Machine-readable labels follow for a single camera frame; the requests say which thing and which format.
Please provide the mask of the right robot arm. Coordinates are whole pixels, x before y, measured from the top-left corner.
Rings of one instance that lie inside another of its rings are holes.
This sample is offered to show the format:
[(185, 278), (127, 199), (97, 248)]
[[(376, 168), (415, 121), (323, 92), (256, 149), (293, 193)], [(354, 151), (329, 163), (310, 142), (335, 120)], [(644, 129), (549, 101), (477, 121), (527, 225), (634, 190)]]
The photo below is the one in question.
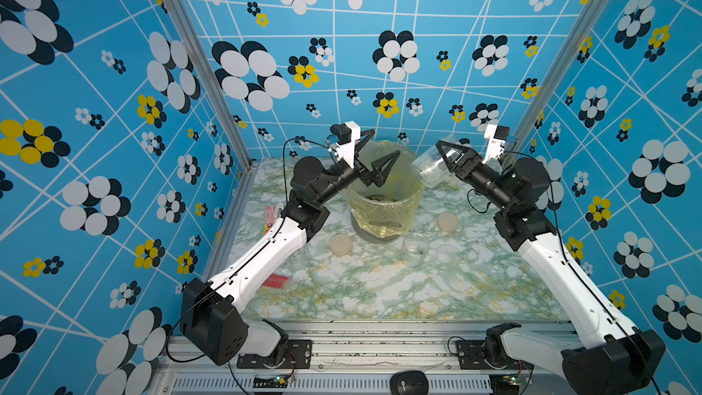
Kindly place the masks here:
[(539, 275), (565, 310), (575, 343), (535, 333), (518, 323), (486, 332), (486, 359), (501, 367), (525, 361), (566, 380), (578, 394), (628, 394), (654, 384), (665, 343), (625, 316), (566, 250), (559, 233), (536, 202), (551, 187), (546, 166), (524, 155), (503, 173), (466, 144), (436, 148), (450, 174), (497, 207), (499, 234)]

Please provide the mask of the clear plastic tea jar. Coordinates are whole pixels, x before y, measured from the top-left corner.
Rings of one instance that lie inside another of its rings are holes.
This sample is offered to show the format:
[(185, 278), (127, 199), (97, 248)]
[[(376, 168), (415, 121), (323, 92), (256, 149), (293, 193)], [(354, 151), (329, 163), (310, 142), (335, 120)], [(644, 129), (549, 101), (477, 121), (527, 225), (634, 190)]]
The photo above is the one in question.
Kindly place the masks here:
[(408, 267), (421, 266), (429, 252), (429, 240), (421, 233), (408, 233), (402, 242), (403, 263)]

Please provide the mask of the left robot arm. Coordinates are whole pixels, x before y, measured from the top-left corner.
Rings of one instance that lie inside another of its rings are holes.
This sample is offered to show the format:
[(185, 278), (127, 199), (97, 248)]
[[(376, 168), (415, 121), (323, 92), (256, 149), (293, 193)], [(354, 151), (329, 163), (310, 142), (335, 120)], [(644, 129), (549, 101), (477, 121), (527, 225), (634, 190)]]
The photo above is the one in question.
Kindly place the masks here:
[(239, 353), (282, 362), (287, 334), (272, 322), (247, 322), (241, 314), (263, 283), (291, 255), (320, 232), (330, 215), (325, 203), (356, 181), (382, 187), (400, 157), (394, 151), (365, 166), (360, 152), (374, 131), (353, 123), (331, 128), (337, 141), (328, 148), (331, 166), (316, 157), (300, 159), (292, 170), (290, 189), (281, 216), (238, 261), (207, 281), (194, 279), (182, 294), (180, 333), (202, 356), (222, 366)]

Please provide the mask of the round wooden jar lid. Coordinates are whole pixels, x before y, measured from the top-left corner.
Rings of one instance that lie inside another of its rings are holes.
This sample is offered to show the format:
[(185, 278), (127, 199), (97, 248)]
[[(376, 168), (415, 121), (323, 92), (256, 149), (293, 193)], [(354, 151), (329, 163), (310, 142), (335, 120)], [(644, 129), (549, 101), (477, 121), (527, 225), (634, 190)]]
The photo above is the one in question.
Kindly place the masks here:
[(335, 256), (346, 256), (352, 250), (353, 241), (349, 236), (338, 233), (329, 239), (328, 247)]

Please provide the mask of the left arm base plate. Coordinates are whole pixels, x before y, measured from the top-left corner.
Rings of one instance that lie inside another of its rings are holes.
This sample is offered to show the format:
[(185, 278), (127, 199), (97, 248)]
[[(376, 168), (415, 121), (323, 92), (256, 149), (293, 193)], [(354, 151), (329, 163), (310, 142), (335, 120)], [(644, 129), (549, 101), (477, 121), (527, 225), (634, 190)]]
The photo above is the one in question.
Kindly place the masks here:
[(298, 370), (309, 369), (313, 352), (312, 340), (289, 339), (283, 342), (269, 356), (254, 354), (240, 354), (238, 356), (238, 369), (265, 369), (265, 370)]

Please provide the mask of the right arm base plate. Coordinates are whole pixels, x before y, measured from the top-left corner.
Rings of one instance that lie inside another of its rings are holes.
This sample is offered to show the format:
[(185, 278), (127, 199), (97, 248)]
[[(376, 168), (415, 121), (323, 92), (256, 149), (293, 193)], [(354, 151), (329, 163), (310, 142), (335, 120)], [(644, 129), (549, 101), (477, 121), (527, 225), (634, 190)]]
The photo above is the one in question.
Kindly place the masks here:
[(518, 361), (507, 361), (502, 365), (493, 365), (487, 360), (484, 341), (455, 340), (454, 352), (461, 370), (499, 370), (506, 372), (519, 372)]

